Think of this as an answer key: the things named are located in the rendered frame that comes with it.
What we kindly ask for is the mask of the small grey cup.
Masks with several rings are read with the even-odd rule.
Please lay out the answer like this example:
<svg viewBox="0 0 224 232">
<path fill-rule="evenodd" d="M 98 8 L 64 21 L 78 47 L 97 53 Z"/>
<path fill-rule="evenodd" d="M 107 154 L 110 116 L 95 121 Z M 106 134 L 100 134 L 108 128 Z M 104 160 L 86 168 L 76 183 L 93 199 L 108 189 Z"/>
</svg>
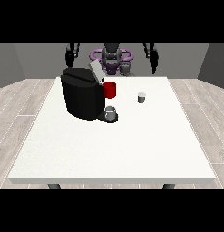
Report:
<svg viewBox="0 0 224 232">
<path fill-rule="evenodd" d="M 108 121 L 111 121 L 111 120 L 115 119 L 115 117 L 116 117 L 116 109 L 113 106 L 107 106 L 104 109 L 104 112 L 105 112 L 105 118 Z"/>
</svg>

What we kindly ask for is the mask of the red pod holder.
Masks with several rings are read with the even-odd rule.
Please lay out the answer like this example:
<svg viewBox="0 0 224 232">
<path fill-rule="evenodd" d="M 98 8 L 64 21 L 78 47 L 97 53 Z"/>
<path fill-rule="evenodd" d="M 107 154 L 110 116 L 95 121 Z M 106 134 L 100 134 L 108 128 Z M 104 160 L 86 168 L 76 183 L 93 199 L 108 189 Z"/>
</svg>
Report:
<svg viewBox="0 0 224 232">
<path fill-rule="evenodd" d="M 111 99 L 116 96 L 116 83 L 115 82 L 105 82 L 103 84 L 104 97 Z"/>
</svg>

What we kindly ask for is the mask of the pale grey machine lid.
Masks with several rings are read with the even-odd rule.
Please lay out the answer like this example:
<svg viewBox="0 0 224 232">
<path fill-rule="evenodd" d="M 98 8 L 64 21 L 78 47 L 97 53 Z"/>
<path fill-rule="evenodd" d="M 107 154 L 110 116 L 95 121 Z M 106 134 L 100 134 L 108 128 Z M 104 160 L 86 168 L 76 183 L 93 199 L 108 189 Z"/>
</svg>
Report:
<svg viewBox="0 0 224 232">
<path fill-rule="evenodd" d="M 105 73 L 104 73 L 99 61 L 94 60 L 94 61 L 90 62 L 89 67 L 90 67 L 91 71 L 93 72 L 93 75 L 94 75 L 96 81 L 102 82 L 104 77 L 105 77 Z"/>
</svg>

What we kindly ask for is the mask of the black coffee machine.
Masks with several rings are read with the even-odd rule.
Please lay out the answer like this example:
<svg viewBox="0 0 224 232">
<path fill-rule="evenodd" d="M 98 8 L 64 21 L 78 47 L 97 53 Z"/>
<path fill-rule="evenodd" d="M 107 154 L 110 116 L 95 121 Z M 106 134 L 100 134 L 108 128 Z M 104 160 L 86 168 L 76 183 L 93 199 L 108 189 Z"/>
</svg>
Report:
<svg viewBox="0 0 224 232">
<path fill-rule="evenodd" d="M 90 69 L 66 68 L 61 75 L 63 96 L 67 111 L 82 120 L 101 120 L 115 123 L 118 114 L 108 119 L 105 112 L 104 88 L 100 85 Z"/>
</svg>

